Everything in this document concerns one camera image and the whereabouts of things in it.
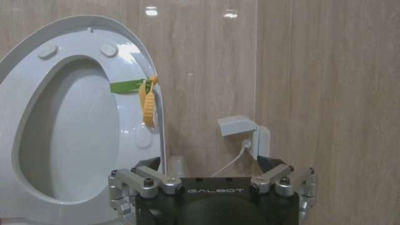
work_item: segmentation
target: white power cord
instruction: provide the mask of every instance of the white power cord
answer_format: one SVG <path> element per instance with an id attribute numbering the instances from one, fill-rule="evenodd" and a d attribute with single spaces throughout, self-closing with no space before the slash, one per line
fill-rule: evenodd
<path id="1" fill-rule="evenodd" d="M 239 156 L 242 155 L 245 149 L 249 149 L 249 148 L 250 148 L 250 140 L 249 139 L 243 139 L 242 142 L 241 142 L 241 149 L 239 149 L 238 155 L 235 156 L 235 158 L 214 174 L 211 174 L 210 177 L 214 177 L 223 169 L 226 169 L 227 166 L 231 165 L 231 163 L 234 163 L 235 160 L 239 158 Z"/>

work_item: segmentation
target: toilet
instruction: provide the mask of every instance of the toilet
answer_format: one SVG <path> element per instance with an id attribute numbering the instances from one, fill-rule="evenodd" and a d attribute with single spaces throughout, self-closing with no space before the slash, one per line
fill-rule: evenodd
<path id="1" fill-rule="evenodd" d="M 73 16 L 35 31 L 0 62 L 0 218 L 2 224 L 118 224 L 107 175 L 159 157 L 165 172 L 162 99 L 154 127 L 137 93 L 110 83 L 155 74 L 127 28 Z"/>

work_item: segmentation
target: tiled wall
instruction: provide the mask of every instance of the tiled wall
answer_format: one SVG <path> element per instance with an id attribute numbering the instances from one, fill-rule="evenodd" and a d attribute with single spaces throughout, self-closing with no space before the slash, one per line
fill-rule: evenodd
<path id="1" fill-rule="evenodd" d="M 400 224 L 400 1 L 259 0 L 255 120 L 313 165 L 309 224 Z"/>

